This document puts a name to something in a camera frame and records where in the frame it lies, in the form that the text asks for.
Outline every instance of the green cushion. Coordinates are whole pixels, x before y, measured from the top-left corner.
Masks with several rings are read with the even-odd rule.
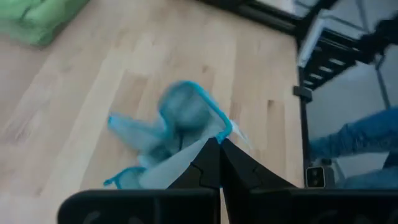
[[[48,45],[88,0],[0,0],[0,32]]]

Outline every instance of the person's leg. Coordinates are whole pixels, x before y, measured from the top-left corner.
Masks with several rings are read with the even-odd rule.
[[[398,189],[398,167],[349,177],[336,185],[338,189]]]
[[[337,133],[310,142],[311,160],[386,151],[398,152],[398,108],[346,124]]]

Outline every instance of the blue jeans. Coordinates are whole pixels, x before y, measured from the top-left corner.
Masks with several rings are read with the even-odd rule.
[[[337,133],[311,141],[310,147],[312,160],[365,152],[398,153],[398,108],[346,124]],[[337,186],[344,189],[398,189],[398,166],[350,177]]]

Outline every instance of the wooden floor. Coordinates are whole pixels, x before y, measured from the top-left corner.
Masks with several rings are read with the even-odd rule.
[[[0,223],[55,223],[66,197],[137,164],[107,115],[152,119],[179,79],[208,90],[254,149],[237,145],[302,186],[295,55],[291,37],[191,0],[91,1],[43,50],[1,37]]]

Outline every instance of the blue trim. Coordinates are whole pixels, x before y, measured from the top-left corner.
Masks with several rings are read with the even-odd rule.
[[[229,121],[228,117],[220,110],[220,108],[218,107],[215,100],[210,96],[210,94],[205,89],[203,89],[199,84],[197,84],[193,81],[182,80],[182,81],[178,82],[177,84],[175,84],[175,88],[171,88],[170,91],[168,93],[166,93],[164,96],[174,94],[176,91],[178,91],[181,87],[184,87],[185,85],[192,86],[196,90],[196,92],[204,99],[204,101],[206,103],[208,103],[210,108],[213,111],[215,111],[216,114],[218,116],[220,116],[220,118],[224,121],[225,130],[216,135],[218,144],[221,144],[232,133],[233,127],[232,127],[232,124]],[[164,110],[164,106],[160,106],[159,113],[163,118],[165,118],[163,110]]]
[[[116,185],[116,188],[117,188],[117,189],[119,189],[119,190],[122,189],[122,186],[120,185],[119,179],[120,179],[120,177],[121,177],[123,174],[125,174],[126,172],[128,172],[128,171],[130,171],[130,170],[132,170],[132,171],[138,171],[138,172],[143,173],[143,172],[145,172],[146,168],[139,167],[139,166],[136,166],[136,167],[127,167],[127,168],[125,168],[124,170],[122,170],[121,172],[119,172],[118,174],[116,174],[115,176],[109,178],[108,180],[105,180],[105,181],[104,181],[104,186],[111,185],[111,184],[114,182],[114,184]]]

